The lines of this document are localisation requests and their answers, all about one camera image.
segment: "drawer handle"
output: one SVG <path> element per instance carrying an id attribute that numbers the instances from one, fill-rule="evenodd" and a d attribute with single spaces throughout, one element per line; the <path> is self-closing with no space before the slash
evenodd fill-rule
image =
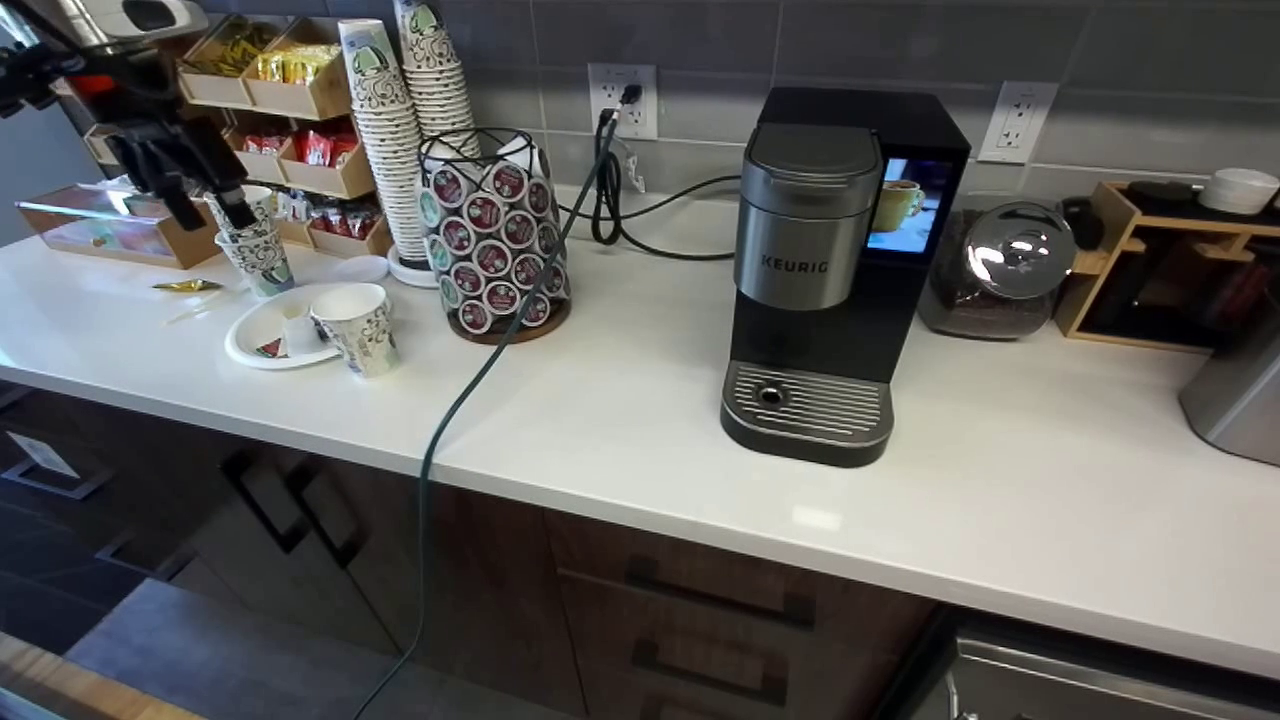
<path id="1" fill-rule="evenodd" d="M 641 720 L 733 720 L 725 713 L 704 713 L 704 707 L 687 707 L 687 705 L 676 705 L 666 697 L 655 697 L 641 707 Z"/>
<path id="2" fill-rule="evenodd" d="M 759 684 L 733 684 L 733 680 L 718 680 L 718 677 L 708 677 L 708 673 L 697 673 L 697 669 L 665 660 L 655 639 L 641 639 L 631 664 L 641 673 L 651 673 L 651 677 L 704 684 L 704 689 L 714 689 L 714 693 L 729 693 L 729 697 L 742 697 L 742 701 L 754 701 L 754 705 L 789 707 L 789 677 L 782 673 L 762 673 Z"/>
<path id="3" fill-rule="evenodd" d="M 72 482 L 72 477 L 38 467 L 35 462 L 14 462 L 14 465 L 0 467 L 0 482 L 54 497 L 54 500 L 84 503 L 96 488 L 103 488 L 110 482 L 110 474 L 96 467 L 96 474 Z"/>
<path id="4" fill-rule="evenodd" d="M 309 537 L 309 519 L 296 519 L 288 527 L 277 527 L 272 517 L 263 514 L 263 503 L 247 491 L 243 477 L 251 467 L 251 454 L 233 454 L 224 462 L 224 482 L 234 488 L 234 497 L 247 503 L 247 514 L 263 525 L 263 534 L 272 537 L 272 544 L 288 558 L 296 553 L 296 544 Z"/>
<path id="5" fill-rule="evenodd" d="M 346 508 L 346 517 L 350 517 L 350 537 L 346 537 L 346 540 L 336 540 L 336 537 L 324 527 L 324 519 L 320 519 L 320 514 L 311 508 L 311 500 L 309 500 L 309 488 L 311 488 L 317 482 L 320 482 L 320 474 L 317 474 L 311 465 L 296 465 L 296 467 L 285 477 L 285 488 L 288 488 L 293 503 L 309 517 L 309 525 L 317 527 L 317 537 L 320 537 L 324 553 L 336 560 L 336 568 L 346 568 L 346 565 L 360 558 L 360 549 L 365 549 L 365 527 L 360 527 L 355 514 Z"/>
<path id="6" fill-rule="evenodd" d="M 766 620 L 766 625 L 789 625 L 789 627 L 817 627 L 817 610 L 808 597 L 789 593 L 782 610 L 759 610 L 746 602 L 733 602 L 733 597 L 714 597 L 714 593 L 699 593 L 699 589 L 685 589 L 659 578 L 655 560 L 634 558 L 625 571 L 625 579 L 641 593 L 655 593 L 655 597 L 676 597 L 676 602 L 693 602 L 693 604 L 710 604 L 725 613 L 740 613 L 750 620 Z"/>

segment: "coffee maker display screen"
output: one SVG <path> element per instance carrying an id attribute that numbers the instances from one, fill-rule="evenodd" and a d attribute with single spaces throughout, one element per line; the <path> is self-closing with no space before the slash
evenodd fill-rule
<path id="1" fill-rule="evenodd" d="M 946 162 L 888 155 L 869 250 L 909 258 L 928 251 L 928 236 L 939 216 L 946 178 Z"/>

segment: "lid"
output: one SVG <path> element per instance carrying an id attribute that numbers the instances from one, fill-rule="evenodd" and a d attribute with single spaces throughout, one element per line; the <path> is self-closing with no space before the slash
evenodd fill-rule
<path id="1" fill-rule="evenodd" d="M 759 123 L 742 200 L 766 213 L 852 216 L 875 204 L 878 142 L 869 130 Z"/>
<path id="2" fill-rule="evenodd" d="M 773 179 L 856 183 L 878 178 L 878 146 L 869 130 L 759 123 L 746 163 Z"/>
<path id="3" fill-rule="evenodd" d="M 1073 272 L 1073 225 L 1042 204 L 1007 204 L 962 236 L 962 272 L 1001 302 L 1039 302 Z"/>

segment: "small saucer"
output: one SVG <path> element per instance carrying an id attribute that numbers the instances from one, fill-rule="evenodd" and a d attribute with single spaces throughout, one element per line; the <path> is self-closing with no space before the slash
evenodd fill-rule
<path id="1" fill-rule="evenodd" d="M 263 302 L 259 307 L 243 311 L 227 336 L 224 354 L 234 366 L 288 374 L 309 366 L 336 360 L 336 349 L 320 339 L 317 322 L 309 318 L 311 297 L 329 293 L 330 283 L 304 283 Z"/>
<path id="2" fill-rule="evenodd" d="M 408 288 L 426 288 L 426 293 L 440 288 L 440 283 L 435 283 L 435 272 L 433 272 L 426 265 L 413 267 L 413 265 L 402 265 L 402 260 L 395 258 L 395 250 L 387 250 L 387 260 L 392 260 L 392 276 L 395 276 L 399 283 L 408 283 Z"/>

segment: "electrical outlet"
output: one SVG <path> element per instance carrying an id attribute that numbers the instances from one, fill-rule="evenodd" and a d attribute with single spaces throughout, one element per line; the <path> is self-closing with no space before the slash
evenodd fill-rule
<path id="1" fill-rule="evenodd" d="M 604 110 L 618 110 L 615 137 L 655 142 L 655 72 L 651 65 L 586 65 L 593 130 Z"/>
<path id="2" fill-rule="evenodd" d="M 1001 101 L 974 153 L 978 163 L 1028 163 L 1047 122 L 1055 84 L 1003 80 Z"/>

